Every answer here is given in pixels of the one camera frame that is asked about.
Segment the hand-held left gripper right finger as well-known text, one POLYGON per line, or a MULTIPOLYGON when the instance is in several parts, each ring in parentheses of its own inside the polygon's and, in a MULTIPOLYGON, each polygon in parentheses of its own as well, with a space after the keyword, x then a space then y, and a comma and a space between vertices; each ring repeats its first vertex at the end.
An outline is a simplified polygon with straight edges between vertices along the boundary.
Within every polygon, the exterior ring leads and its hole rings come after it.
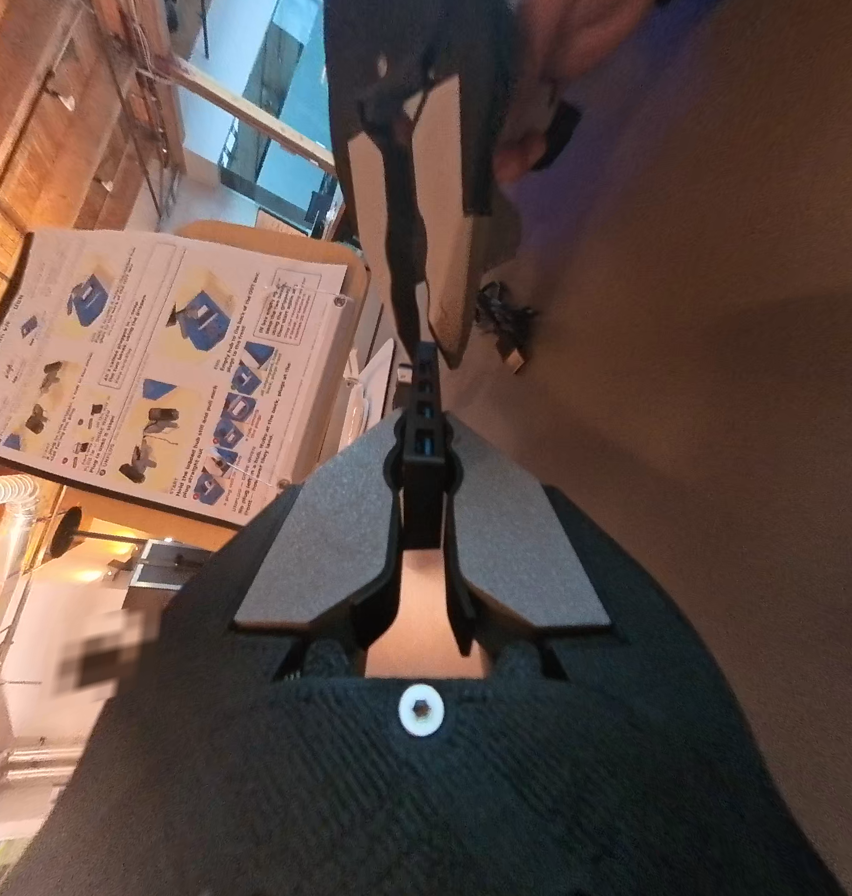
POLYGON ((605 633, 612 621, 543 485, 454 415, 444 514, 447 616, 460 653, 605 633))

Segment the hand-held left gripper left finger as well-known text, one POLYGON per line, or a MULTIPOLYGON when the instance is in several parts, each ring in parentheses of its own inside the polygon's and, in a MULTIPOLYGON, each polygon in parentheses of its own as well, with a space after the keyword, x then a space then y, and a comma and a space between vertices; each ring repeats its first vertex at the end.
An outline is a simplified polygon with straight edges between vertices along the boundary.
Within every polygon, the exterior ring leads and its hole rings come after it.
POLYGON ((396 621, 402 579, 397 484, 401 410, 299 486, 231 622, 233 646, 275 661, 272 676, 340 658, 365 676, 396 621))

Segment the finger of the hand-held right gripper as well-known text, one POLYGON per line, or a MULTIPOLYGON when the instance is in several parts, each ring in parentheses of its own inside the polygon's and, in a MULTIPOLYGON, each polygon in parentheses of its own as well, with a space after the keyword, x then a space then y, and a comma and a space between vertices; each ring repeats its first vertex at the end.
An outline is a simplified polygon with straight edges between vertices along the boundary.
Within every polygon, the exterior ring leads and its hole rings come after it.
POLYGON ((458 74, 424 96, 412 132, 417 207, 424 225, 422 270, 414 296, 420 337, 434 342, 445 366, 460 367, 475 328, 477 293, 516 255, 521 219, 497 186, 486 216, 464 208, 464 149, 458 74))
POLYGON ((379 126, 347 145, 358 236, 405 350, 422 341, 418 288, 427 279, 412 137, 412 126, 379 126))

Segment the black usb hub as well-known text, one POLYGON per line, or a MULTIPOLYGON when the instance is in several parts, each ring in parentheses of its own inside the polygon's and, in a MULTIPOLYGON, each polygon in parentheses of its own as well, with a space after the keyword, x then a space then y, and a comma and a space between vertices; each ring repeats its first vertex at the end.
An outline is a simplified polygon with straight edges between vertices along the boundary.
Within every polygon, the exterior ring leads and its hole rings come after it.
POLYGON ((446 420, 440 394, 439 352, 419 342, 404 416, 401 488, 403 544, 409 550, 440 547, 447 472, 446 420))

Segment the person's right hand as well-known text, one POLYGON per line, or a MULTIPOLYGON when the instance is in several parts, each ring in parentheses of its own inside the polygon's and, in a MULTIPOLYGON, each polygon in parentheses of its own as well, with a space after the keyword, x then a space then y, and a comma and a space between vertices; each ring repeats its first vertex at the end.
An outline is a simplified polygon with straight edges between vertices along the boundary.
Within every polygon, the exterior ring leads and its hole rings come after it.
POLYGON ((494 175, 510 184, 547 150, 539 109, 594 70, 651 13, 653 1, 526 1, 517 8, 517 77, 494 154, 494 175))

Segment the black floor lamp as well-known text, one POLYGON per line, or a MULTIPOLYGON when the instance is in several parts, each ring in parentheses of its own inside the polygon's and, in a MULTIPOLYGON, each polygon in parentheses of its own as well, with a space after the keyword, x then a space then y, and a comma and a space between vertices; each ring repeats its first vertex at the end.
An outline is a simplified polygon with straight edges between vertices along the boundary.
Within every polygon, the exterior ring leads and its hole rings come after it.
POLYGON ((56 526, 47 543, 46 555, 49 559, 61 559, 65 554, 84 544, 103 546, 111 551, 119 561, 138 561, 149 556, 154 546, 172 549, 179 555, 200 554, 208 556, 213 549, 197 545, 174 536, 141 536, 138 532, 124 529, 108 532, 94 530, 84 522, 84 512, 74 505, 56 515, 56 526))

